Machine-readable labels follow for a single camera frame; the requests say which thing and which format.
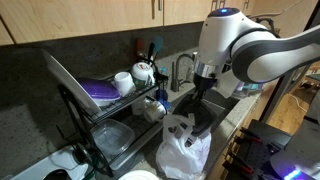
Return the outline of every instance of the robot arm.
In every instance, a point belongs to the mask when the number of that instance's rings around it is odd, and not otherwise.
[[[278,39],[238,9],[218,9],[203,24],[194,83],[198,91],[216,84],[216,90],[229,97],[240,81],[269,82],[319,57],[320,26]],[[232,69],[222,72],[228,61]]]

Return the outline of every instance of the white plastic bag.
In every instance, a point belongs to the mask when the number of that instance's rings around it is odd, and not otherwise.
[[[188,125],[186,129],[180,126],[182,122]],[[181,115],[167,115],[163,119],[163,142],[157,151],[156,161],[167,178],[195,179],[206,163],[211,134],[203,139],[191,138],[193,144],[186,147],[192,133],[190,124],[189,119]]]

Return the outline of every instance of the wooden floor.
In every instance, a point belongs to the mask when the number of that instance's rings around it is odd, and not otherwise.
[[[268,121],[268,124],[290,134],[294,134],[299,128],[306,112],[299,108],[297,101],[291,95],[297,98],[302,108],[308,110],[315,91],[308,92],[304,88],[298,88],[293,93],[283,96],[276,111]]]

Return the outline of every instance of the kitchen faucet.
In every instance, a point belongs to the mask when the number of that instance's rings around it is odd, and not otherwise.
[[[187,80],[183,80],[183,79],[179,79],[179,64],[180,61],[183,57],[187,57],[190,58],[192,61],[195,60],[196,57],[196,52],[194,52],[192,54],[192,56],[190,56],[189,54],[181,54],[176,62],[176,67],[174,67],[174,62],[172,62],[172,82],[171,82],[171,90],[173,92],[178,92],[179,91],[179,87],[184,84],[184,83],[191,83],[190,81]]]

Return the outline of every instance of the dish rack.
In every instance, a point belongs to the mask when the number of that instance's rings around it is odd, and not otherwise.
[[[107,82],[113,81],[113,78],[106,79]],[[76,133],[79,133],[82,140],[90,144],[90,148],[94,149],[100,161],[105,165],[105,174],[112,177],[113,170],[119,169],[123,164],[125,164],[133,155],[135,155],[138,150],[143,147],[154,135],[156,135],[162,129],[162,123],[155,122],[149,123],[141,116],[128,116],[124,118],[121,123],[129,126],[135,132],[135,140],[133,143],[125,150],[123,153],[113,156],[104,156],[101,150],[96,145],[90,129],[96,126],[104,119],[115,115],[117,112],[122,111],[131,104],[145,98],[146,96],[154,96],[154,92],[162,83],[167,83],[167,81],[157,81],[155,85],[149,85],[143,88],[137,88],[134,92],[120,98],[108,106],[101,107],[101,112],[94,112],[89,108],[86,108],[80,101],[78,101],[72,92],[66,88],[64,85],[58,85],[58,90],[68,108],[71,115],[73,124],[76,128]]]

